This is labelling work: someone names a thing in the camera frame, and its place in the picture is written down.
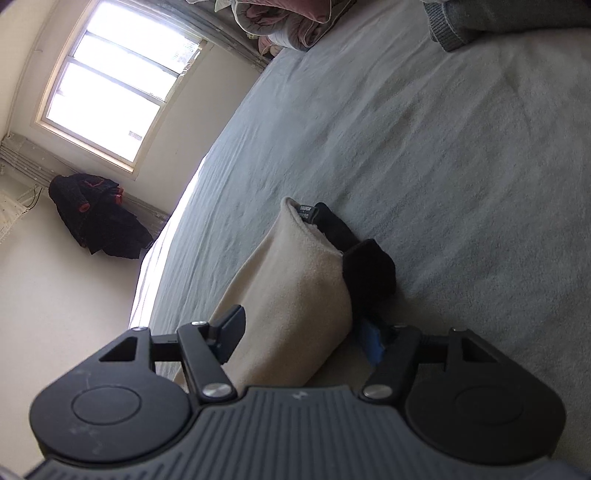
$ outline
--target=window frame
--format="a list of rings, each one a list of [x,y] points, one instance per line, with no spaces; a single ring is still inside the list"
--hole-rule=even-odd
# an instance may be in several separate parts
[[[149,93],[143,92],[137,88],[134,88],[125,82],[121,82],[120,80],[114,79],[107,74],[104,74],[98,70],[95,70],[82,62],[79,62],[74,58],[74,53],[78,48],[78,45],[82,41],[83,37],[87,33],[87,28],[92,19],[92,15],[98,8],[101,3],[111,3],[115,5],[120,5],[124,8],[130,9],[137,14],[143,15],[147,18],[152,20],[157,20],[159,23],[165,24],[166,26],[178,31],[182,35],[184,35],[189,40],[194,41],[197,43],[197,51],[193,55],[193,58],[187,63],[186,67],[183,71],[179,74],[170,70],[170,73],[173,73],[177,76],[176,81],[172,85],[170,91],[168,92],[166,98],[164,100],[157,98]],[[119,48],[123,48],[118,44],[111,42],[113,45],[117,45]],[[42,100],[39,104],[38,112],[35,116],[35,124],[41,126],[47,131],[63,138],[64,140],[69,141],[70,143],[77,145],[78,147],[84,149],[87,153],[90,153],[95,160],[101,161],[103,164],[106,164],[110,168],[115,168],[118,171],[123,171],[127,175],[131,176],[132,178],[136,178],[139,173],[139,167],[141,166],[142,160],[145,158],[152,141],[160,129],[161,123],[164,119],[164,115],[166,111],[169,109],[171,104],[174,102],[175,98],[181,91],[181,85],[187,80],[190,74],[195,70],[195,66],[201,59],[204,57],[204,54],[211,49],[211,45],[207,42],[203,36],[201,36],[197,31],[192,30],[189,25],[186,25],[180,21],[175,21],[173,17],[168,15],[166,12],[161,12],[153,7],[149,7],[148,5],[144,5],[140,1],[136,0],[91,0],[84,13],[79,18],[76,28],[73,30],[72,34],[70,35],[68,42],[64,46],[61,51],[61,55],[53,69],[53,72],[50,76],[50,79],[47,83],[45,88]],[[132,52],[134,55],[146,59],[140,54],[136,52]],[[158,67],[162,68],[160,64],[154,62],[150,59],[146,59],[152,64],[156,64]],[[114,152],[111,152],[105,147],[98,145],[97,143],[89,140],[82,135],[79,135],[66,127],[52,121],[51,119],[47,118],[47,113],[49,111],[51,101],[53,96],[56,93],[56,90],[61,83],[61,80],[66,72],[67,66],[70,64],[78,64],[85,69],[88,69],[91,72],[95,72],[101,75],[103,78],[106,78],[118,85],[121,85],[125,89],[128,89],[131,92],[136,93],[137,95],[142,96],[143,98],[147,98],[149,101],[155,103],[159,106],[158,112],[152,121],[150,128],[148,129],[147,133],[145,134],[141,145],[136,153],[136,156],[133,161],[129,161],[126,158],[117,155]]]

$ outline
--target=curtain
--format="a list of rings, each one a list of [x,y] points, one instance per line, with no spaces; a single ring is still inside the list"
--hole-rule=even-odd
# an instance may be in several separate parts
[[[250,40],[238,26],[231,8],[214,12],[215,1],[204,0],[190,4],[186,0],[141,0],[141,3],[191,25],[207,41],[240,55],[262,72],[269,59],[258,51],[258,41]]]

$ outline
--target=gray knit sweater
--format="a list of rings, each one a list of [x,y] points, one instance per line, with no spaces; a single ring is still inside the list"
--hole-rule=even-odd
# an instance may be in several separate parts
[[[591,27],[585,0],[435,0],[424,6],[431,38],[445,51],[467,45],[484,32]]]

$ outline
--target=metal screw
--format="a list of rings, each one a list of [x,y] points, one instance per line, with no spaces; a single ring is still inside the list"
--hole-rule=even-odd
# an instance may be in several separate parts
[[[368,385],[363,389],[363,394],[371,400],[383,400],[392,395],[392,388],[382,384]]]
[[[232,387],[227,383],[210,383],[205,385],[202,393],[209,398],[223,398],[232,393]]]

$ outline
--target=window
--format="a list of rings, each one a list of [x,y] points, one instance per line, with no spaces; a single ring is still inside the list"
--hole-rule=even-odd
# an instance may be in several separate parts
[[[42,121],[132,171],[200,39],[118,1],[100,1],[61,65]]]

